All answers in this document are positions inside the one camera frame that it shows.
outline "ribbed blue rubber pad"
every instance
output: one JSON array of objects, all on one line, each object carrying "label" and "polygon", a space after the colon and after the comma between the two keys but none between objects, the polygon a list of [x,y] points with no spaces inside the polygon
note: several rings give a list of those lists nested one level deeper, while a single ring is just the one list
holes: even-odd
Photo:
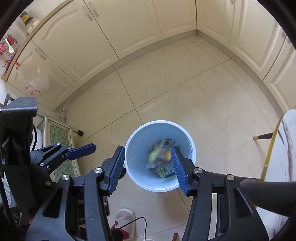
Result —
[{"label": "ribbed blue rubber pad", "polygon": [[113,168],[111,175],[110,175],[110,185],[108,187],[108,192],[114,192],[116,190],[116,187],[117,187],[117,184],[119,181],[119,177],[121,174],[121,170],[123,167],[125,155],[126,155],[126,151],[125,151],[124,147],[122,147],[122,149],[117,157],[117,160],[115,162],[114,168]]},{"label": "ribbed blue rubber pad", "polygon": [[171,155],[172,155],[172,161],[173,161],[173,165],[174,165],[175,173],[177,175],[180,189],[185,195],[188,195],[189,187],[188,187],[187,175],[185,173],[185,170],[181,164],[181,160],[177,155],[176,149],[174,147],[171,150]]}]

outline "chair leg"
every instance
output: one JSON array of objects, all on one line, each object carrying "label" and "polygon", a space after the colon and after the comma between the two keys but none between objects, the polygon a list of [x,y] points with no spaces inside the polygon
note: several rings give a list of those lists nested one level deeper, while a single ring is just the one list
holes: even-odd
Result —
[{"label": "chair leg", "polygon": [[263,134],[257,137],[253,137],[253,140],[264,140],[264,139],[271,139],[273,135],[273,132],[271,133],[267,133],[267,134]]}]

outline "red sock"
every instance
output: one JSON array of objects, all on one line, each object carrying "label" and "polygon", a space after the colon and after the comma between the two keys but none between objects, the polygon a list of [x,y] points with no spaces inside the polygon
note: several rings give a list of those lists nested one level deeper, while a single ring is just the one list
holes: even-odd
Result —
[{"label": "red sock", "polygon": [[124,230],[122,230],[122,229],[118,229],[120,232],[122,232],[122,234],[123,234],[123,238],[122,238],[122,240],[125,240],[127,237],[128,237],[128,232],[126,232],[126,231],[124,231]]}]

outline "falling green object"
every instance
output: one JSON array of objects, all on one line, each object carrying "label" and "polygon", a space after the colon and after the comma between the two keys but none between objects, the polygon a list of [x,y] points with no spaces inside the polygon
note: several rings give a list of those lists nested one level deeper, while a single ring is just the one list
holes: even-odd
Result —
[{"label": "falling green object", "polygon": [[150,153],[149,158],[148,158],[148,162],[154,162],[155,161],[155,159],[157,158],[158,154],[160,153],[161,148],[163,147],[164,143],[165,142],[163,140],[160,143],[159,147],[156,150],[154,150],[153,152]]}]

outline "wooden countertop edge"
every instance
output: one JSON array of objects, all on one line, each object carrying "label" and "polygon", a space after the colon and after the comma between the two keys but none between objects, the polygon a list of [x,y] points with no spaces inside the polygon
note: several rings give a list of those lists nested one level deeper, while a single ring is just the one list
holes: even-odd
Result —
[{"label": "wooden countertop edge", "polygon": [[5,75],[2,76],[2,79],[7,81],[10,72],[13,68],[13,66],[15,65],[16,60],[18,59],[19,55],[21,54],[21,52],[23,51],[23,49],[26,47],[26,45],[28,44],[28,42],[33,38],[33,36],[35,35],[35,33],[43,26],[43,24],[45,24],[47,22],[47,20],[49,20],[56,12],[58,12],[59,10],[61,10],[64,6],[66,6],[68,3],[72,2],[73,0],[65,0],[64,2],[62,2],[59,6],[57,6],[54,10],[52,10],[42,21],[40,21],[40,23],[33,29],[33,31],[26,37],[25,41],[21,44],[19,50],[17,51],[17,53],[15,54],[13,60],[11,61],[11,64],[7,70],[7,72],[5,73]]}]

